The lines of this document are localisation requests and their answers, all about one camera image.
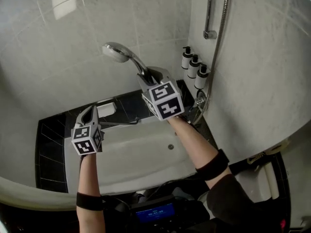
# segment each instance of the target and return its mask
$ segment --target black sleeve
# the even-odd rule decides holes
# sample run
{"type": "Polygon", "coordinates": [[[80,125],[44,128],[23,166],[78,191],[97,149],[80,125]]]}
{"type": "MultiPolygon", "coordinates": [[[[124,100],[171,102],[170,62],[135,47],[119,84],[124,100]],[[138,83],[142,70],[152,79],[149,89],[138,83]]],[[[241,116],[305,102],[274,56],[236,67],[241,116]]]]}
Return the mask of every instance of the black sleeve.
{"type": "Polygon", "coordinates": [[[249,232],[281,232],[273,215],[258,208],[232,174],[224,176],[207,195],[208,208],[224,223],[249,232]]]}

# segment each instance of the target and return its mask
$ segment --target black and white marker cube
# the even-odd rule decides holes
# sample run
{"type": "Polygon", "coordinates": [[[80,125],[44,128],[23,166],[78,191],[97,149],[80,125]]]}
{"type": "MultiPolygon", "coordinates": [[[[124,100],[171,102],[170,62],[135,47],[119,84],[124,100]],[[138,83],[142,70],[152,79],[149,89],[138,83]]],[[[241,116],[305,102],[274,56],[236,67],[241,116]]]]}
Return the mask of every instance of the black and white marker cube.
{"type": "Polygon", "coordinates": [[[85,155],[99,152],[102,140],[100,125],[89,125],[74,129],[71,142],[79,155],[85,155]]]}
{"type": "Polygon", "coordinates": [[[185,111],[181,96],[171,81],[149,89],[142,97],[150,111],[161,121],[185,111]]]}

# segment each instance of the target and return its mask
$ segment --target person's left arm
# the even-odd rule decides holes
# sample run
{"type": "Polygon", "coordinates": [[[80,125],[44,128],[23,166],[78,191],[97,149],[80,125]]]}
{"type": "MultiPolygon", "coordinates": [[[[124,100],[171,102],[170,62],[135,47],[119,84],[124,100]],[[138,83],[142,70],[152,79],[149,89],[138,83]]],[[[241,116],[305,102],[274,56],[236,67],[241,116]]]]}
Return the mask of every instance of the person's left arm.
{"type": "MultiPolygon", "coordinates": [[[[97,178],[96,154],[88,154],[82,160],[78,192],[94,197],[101,196],[97,178]]],[[[77,215],[81,233],[105,232],[103,211],[91,211],[77,206],[77,215]]]]}

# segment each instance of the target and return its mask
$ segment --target person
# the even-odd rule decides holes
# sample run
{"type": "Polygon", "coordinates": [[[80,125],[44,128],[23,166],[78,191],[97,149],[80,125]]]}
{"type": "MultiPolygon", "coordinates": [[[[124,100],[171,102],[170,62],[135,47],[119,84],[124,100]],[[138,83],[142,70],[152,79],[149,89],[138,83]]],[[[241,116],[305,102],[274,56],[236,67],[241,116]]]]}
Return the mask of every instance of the person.
{"type": "MultiPolygon", "coordinates": [[[[168,122],[197,169],[206,166],[217,156],[218,151],[185,120],[176,116],[168,122]]],[[[262,211],[249,199],[228,166],[217,177],[205,182],[210,189],[207,204],[215,218],[204,224],[203,232],[281,232],[273,215],[262,211]]],[[[81,163],[78,193],[101,196],[96,154],[87,155],[81,163]]],[[[77,215],[81,233],[105,232],[103,211],[91,211],[77,206],[77,215]]]]}

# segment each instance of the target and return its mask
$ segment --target black t-shirt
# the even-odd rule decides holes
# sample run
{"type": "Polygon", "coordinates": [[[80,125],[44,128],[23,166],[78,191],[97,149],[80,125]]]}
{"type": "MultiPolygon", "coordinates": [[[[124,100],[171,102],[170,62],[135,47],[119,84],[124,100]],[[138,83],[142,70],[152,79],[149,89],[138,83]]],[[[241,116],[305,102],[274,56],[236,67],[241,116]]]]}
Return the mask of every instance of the black t-shirt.
{"type": "Polygon", "coordinates": [[[258,208],[232,174],[224,176],[212,187],[207,204],[216,218],[192,227],[189,232],[282,232],[274,215],[258,208]]]}

